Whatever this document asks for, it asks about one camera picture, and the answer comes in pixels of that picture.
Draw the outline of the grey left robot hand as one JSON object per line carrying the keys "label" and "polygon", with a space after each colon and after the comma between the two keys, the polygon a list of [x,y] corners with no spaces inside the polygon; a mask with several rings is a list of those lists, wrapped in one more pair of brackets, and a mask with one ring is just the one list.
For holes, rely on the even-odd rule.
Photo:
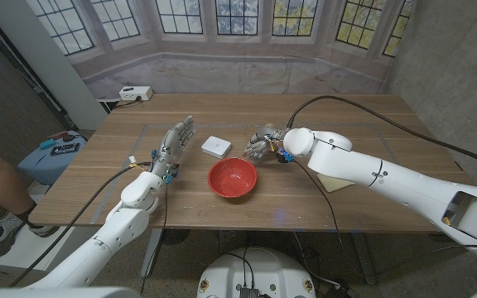
{"label": "grey left robot hand", "polygon": [[157,156],[148,169],[154,175],[163,177],[180,160],[182,153],[195,134],[194,118],[187,116],[171,128],[157,148]]}

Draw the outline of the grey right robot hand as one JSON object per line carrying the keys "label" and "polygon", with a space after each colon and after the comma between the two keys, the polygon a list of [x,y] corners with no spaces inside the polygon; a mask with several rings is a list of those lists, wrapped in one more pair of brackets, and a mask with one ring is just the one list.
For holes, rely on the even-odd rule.
{"label": "grey right robot hand", "polygon": [[273,127],[262,126],[251,137],[245,147],[244,156],[254,160],[262,159],[272,150],[273,142],[282,142],[287,131]]}

